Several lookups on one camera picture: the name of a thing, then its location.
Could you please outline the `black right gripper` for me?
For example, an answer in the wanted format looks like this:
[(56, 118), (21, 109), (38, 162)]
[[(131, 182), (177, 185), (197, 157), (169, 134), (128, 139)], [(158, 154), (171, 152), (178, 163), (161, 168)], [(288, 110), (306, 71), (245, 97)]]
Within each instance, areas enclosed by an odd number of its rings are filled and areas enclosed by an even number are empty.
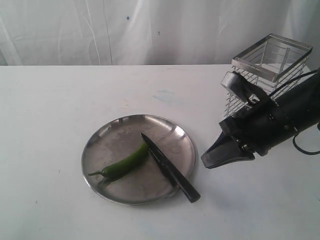
[(285, 100), (278, 97), (244, 107), (219, 123), (221, 134), (201, 156), (207, 169), (227, 164), (253, 161), (254, 153), (265, 156), (276, 145), (285, 141)]

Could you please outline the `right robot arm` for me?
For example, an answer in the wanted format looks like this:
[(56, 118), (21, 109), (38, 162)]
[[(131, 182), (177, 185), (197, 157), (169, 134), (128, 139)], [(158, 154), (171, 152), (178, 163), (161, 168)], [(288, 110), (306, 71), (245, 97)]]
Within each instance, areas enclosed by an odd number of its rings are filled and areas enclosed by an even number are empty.
[(207, 169), (239, 161), (252, 161), (280, 143), (320, 123), (320, 73), (309, 77), (276, 99), (272, 93), (250, 83), (240, 73), (228, 71), (221, 85), (240, 98), (245, 106), (219, 123), (221, 134), (201, 156)]

